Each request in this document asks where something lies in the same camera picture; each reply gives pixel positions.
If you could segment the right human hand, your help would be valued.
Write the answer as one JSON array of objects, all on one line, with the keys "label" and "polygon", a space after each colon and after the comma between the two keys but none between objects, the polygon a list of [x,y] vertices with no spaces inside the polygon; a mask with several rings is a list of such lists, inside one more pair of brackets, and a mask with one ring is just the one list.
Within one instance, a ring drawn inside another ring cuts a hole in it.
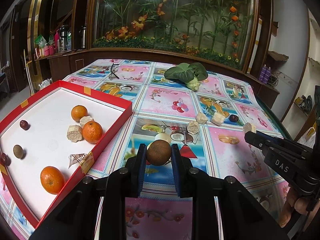
[{"label": "right human hand", "polygon": [[293,210],[296,210],[301,215],[307,215],[308,212],[306,211],[306,208],[308,203],[308,200],[300,197],[298,192],[289,184],[286,201],[278,220],[280,227],[283,228],[290,221]]}]

